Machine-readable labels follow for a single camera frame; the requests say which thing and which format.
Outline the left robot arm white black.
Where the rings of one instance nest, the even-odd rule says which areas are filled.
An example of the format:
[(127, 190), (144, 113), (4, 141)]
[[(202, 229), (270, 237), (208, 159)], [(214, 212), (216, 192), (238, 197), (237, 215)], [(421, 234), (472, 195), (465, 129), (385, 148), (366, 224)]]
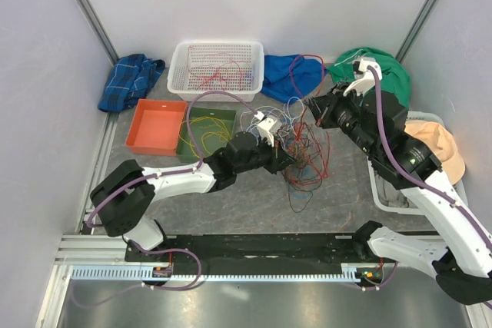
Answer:
[(169, 244), (157, 222), (145, 215), (150, 204), (183, 194), (222, 191), (246, 171), (264, 168), (276, 174), (294, 163), (281, 145), (244, 131), (193, 164), (153, 168), (126, 160), (90, 193), (95, 209), (86, 224), (94, 227), (98, 217), (109, 237), (123, 237), (138, 245), (150, 260), (160, 261), (168, 255)]

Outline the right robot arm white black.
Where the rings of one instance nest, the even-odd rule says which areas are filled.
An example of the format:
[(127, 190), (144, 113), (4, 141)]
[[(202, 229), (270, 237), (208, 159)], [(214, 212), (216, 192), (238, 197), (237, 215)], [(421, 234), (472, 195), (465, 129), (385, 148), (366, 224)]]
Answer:
[(391, 259), (433, 278), (452, 299), (463, 305), (491, 302), (491, 235), (450, 183), (441, 162), (423, 142), (405, 133), (407, 109), (383, 92), (384, 131), (394, 158), (409, 181), (392, 165), (377, 127), (374, 91), (362, 98), (333, 88), (309, 98), (306, 105), (323, 128), (339, 128), (367, 156), (372, 168), (400, 191), (430, 221), (444, 245), (416, 240), (375, 221), (357, 230), (353, 255), (360, 261)]

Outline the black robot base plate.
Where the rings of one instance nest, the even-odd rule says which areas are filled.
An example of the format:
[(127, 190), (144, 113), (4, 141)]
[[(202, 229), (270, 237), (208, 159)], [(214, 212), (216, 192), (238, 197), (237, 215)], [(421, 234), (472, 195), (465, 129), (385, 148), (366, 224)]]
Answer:
[(168, 236), (160, 248), (191, 251), (205, 276), (328, 274), (343, 263), (380, 264), (351, 234), (188, 234)]

